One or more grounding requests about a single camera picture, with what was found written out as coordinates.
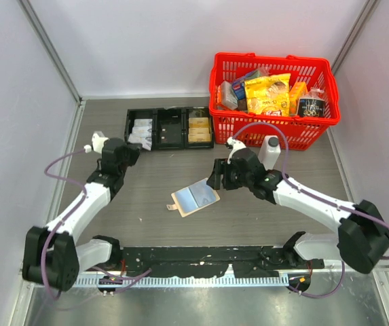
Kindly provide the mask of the beige leather card holder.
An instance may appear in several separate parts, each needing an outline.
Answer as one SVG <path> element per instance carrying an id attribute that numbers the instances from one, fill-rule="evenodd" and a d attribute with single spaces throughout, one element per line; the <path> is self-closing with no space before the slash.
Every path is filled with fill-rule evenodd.
<path id="1" fill-rule="evenodd" d="M 207 185 L 207 178 L 197 181 L 171 194 L 172 204 L 167 204 L 168 211 L 178 211 L 181 217 L 191 215 L 218 201 L 216 190 Z"/>

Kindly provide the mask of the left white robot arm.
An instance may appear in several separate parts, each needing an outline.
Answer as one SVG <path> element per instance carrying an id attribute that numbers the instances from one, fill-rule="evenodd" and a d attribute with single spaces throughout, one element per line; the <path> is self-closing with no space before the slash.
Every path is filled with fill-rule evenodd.
<path id="1" fill-rule="evenodd" d="M 46 176 L 75 184 L 80 193 L 51 222 L 43 227 L 33 226 L 26 233 L 23 280 L 44 286 L 48 293 L 65 292 L 74 285 L 79 274 L 90 268 L 102 265 L 106 270 L 115 270 L 121 265 L 119 240 L 95 236 L 86 244 L 79 245 L 77 241 L 122 188 L 126 171 L 136 164 L 142 148 L 140 143 L 127 143 L 121 138 L 108 138 L 95 132 L 91 144 L 63 156 L 99 154 L 96 168 L 85 183 L 56 176 L 45 168 Z"/>

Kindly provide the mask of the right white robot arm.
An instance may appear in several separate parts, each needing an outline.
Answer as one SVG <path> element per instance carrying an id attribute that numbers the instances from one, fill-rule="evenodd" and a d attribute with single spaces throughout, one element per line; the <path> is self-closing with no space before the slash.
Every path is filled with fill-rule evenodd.
<path id="1" fill-rule="evenodd" d="M 214 190 L 245 187 L 260 200 L 323 224 L 337 235 L 333 258 L 362 274 L 370 273 L 389 249 L 389 229 L 372 202 L 355 204 L 316 192 L 279 170 L 266 169 L 249 148 L 216 159 L 206 183 Z"/>

